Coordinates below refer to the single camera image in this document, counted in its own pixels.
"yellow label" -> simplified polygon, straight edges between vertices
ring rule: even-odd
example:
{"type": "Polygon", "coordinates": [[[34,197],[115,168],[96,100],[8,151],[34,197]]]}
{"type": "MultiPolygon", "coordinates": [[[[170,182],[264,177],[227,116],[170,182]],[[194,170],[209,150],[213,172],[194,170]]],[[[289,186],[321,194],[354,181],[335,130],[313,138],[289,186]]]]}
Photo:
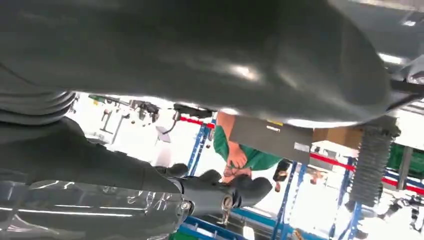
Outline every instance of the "yellow label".
{"type": "Polygon", "coordinates": [[[278,125],[278,126],[283,126],[283,124],[281,122],[271,121],[271,120],[267,120],[267,121],[268,121],[268,123],[272,123],[272,124],[275,124],[275,125],[278,125]]]}

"bolt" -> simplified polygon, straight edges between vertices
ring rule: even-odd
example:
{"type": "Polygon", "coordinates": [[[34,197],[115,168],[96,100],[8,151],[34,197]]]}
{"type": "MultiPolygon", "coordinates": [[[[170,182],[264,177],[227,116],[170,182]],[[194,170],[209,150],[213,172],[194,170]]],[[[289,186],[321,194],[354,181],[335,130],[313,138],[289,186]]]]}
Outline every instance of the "bolt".
{"type": "Polygon", "coordinates": [[[224,199],[222,200],[222,210],[224,211],[228,211],[231,209],[231,207],[233,206],[233,197],[230,195],[227,195],[224,197],[224,199]]]}
{"type": "Polygon", "coordinates": [[[183,202],[182,205],[181,205],[181,209],[183,209],[183,210],[190,209],[191,207],[192,207],[192,205],[188,201],[183,202]]]}

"worker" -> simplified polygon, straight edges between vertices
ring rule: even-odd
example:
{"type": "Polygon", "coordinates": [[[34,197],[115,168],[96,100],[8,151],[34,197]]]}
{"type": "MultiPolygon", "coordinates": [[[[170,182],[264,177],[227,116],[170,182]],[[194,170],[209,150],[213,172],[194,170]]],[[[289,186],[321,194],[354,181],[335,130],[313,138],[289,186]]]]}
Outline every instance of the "worker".
{"type": "Polygon", "coordinates": [[[279,163],[282,158],[265,153],[254,148],[230,141],[236,117],[224,112],[218,112],[216,128],[213,136],[215,152],[226,161],[222,182],[229,183],[238,175],[252,177],[252,171],[267,170],[279,163]]]}
{"type": "Polygon", "coordinates": [[[306,173],[311,176],[309,182],[312,185],[316,185],[318,183],[318,180],[325,179],[325,172],[319,171],[313,167],[308,167],[306,169],[306,173]]]}
{"type": "Polygon", "coordinates": [[[277,193],[279,193],[281,190],[280,182],[284,182],[287,178],[287,175],[288,175],[287,170],[289,169],[289,167],[290,167],[290,161],[286,159],[282,159],[277,165],[274,176],[272,177],[272,179],[275,182],[274,190],[277,193]]]}

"person's hand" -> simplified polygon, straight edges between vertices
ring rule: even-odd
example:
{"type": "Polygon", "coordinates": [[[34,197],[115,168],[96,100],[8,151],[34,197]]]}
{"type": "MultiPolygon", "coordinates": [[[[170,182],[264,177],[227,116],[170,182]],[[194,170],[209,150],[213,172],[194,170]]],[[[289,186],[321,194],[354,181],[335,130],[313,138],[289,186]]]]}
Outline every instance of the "person's hand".
{"type": "Polygon", "coordinates": [[[228,151],[228,164],[232,163],[234,167],[238,169],[241,169],[246,165],[248,158],[246,157],[245,152],[240,148],[237,143],[229,142],[228,151]]]}

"green shirt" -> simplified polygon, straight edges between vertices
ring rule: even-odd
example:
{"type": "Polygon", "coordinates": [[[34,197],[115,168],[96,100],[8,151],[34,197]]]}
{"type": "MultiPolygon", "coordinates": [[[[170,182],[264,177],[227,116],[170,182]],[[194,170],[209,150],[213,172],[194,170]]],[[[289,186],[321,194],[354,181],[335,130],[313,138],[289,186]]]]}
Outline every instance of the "green shirt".
{"type": "MultiPolygon", "coordinates": [[[[227,137],[222,126],[216,125],[215,127],[213,148],[215,148],[217,154],[221,155],[224,161],[227,161],[229,148],[227,137]]],[[[267,170],[282,159],[279,156],[268,154],[242,144],[240,144],[240,149],[243,150],[247,158],[246,165],[243,168],[251,168],[252,171],[267,170]]]]}

